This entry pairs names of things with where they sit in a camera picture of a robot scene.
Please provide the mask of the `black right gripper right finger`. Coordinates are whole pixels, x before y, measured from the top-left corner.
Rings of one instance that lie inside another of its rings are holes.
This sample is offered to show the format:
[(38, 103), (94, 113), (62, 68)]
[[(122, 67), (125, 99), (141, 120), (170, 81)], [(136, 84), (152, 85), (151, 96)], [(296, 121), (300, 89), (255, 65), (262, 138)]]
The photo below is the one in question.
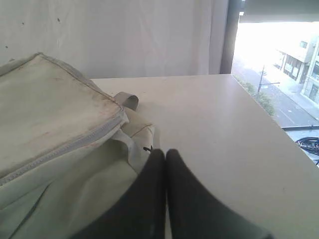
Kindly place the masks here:
[(174, 239), (271, 239), (273, 235), (216, 199), (176, 149), (166, 153), (167, 199)]

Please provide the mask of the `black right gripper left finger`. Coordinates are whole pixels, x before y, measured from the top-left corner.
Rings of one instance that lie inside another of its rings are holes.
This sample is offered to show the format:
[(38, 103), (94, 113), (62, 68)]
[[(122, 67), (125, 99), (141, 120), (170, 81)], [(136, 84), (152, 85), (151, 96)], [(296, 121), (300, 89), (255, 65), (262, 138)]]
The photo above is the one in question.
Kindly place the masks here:
[(165, 235), (165, 156), (154, 149), (120, 199), (74, 239), (162, 239)]

